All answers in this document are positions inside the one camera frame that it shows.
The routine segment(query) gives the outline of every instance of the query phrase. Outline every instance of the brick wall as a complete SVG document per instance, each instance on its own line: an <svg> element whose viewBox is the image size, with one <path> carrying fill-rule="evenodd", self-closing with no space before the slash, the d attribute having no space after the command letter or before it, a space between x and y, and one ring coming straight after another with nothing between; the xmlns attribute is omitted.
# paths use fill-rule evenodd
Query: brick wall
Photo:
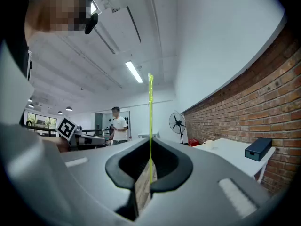
<svg viewBox="0 0 301 226"><path fill-rule="evenodd" d="M272 138L276 150L262 184L272 193L287 186L301 163L300 61L300 44L286 25L248 70L184 113L188 138Z"/></svg>

